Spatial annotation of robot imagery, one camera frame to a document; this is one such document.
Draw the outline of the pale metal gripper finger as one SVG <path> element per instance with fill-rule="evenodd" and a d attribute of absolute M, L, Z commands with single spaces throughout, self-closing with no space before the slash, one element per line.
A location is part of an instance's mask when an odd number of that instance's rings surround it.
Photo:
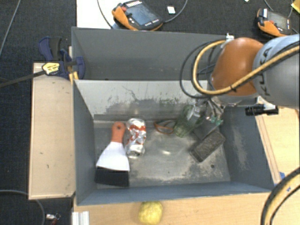
<path fill-rule="evenodd" d="M 199 124 L 201 118 L 201 109 L 198 106 L 192 106 L 188 112 L 188 125 L 196 126 Z"/>

